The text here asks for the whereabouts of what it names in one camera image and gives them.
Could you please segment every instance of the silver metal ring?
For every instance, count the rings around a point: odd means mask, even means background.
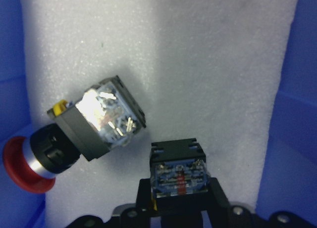
[[[29,167],[39,176],[46,179],[52,179],[56,177],[56,174],[48,171],[35,157],[30,145],[30,140],[28,138],[23,142],[23,155]]]

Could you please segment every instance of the blue bin wall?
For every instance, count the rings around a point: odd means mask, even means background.
[[[288,210],[317,225],[317,0],[299,0],[275,100],[257,212]],[[0,152],[32,133],[19,0],[0,0]],[[0,227],[44,227],[44,195],[17,187],[0,162]]]
[[[32,133],[25,84],[22,12],[19,0],[0,0],[0,152],[14,135]],[[23,191],[0,160],[0,227],[44,227],[45,196]]]
[[[269,130],[257,213],[317,226],[317,0],[298,0]]]

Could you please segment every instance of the white foam surface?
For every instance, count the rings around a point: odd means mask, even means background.
[[[60,99],[119,75],[147,117],[131,144],[84,158],[47,193],[47,227],[135,202],[150,143],[196,137],[232,201],[256,205],[297,0],[21,0],[35,128]]]

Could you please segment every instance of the white foam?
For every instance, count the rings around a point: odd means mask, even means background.
[[[149,177],[151,141],[196,137],[230,200],[256,205],[297,0],[21,0],[36,128],[62,98],[119,75],[148,128],[81,158],[47,193],[47,226],[110,218]]]

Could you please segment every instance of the blue container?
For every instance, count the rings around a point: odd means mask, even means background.
[[[317,0],[299,0],[270,124],[257,213],[294,212],[317,225]],[[32,126],[19,0],[0,0],[0,150]],[[44,227],[45,196],[23,191],[0,162],[0,227]]]

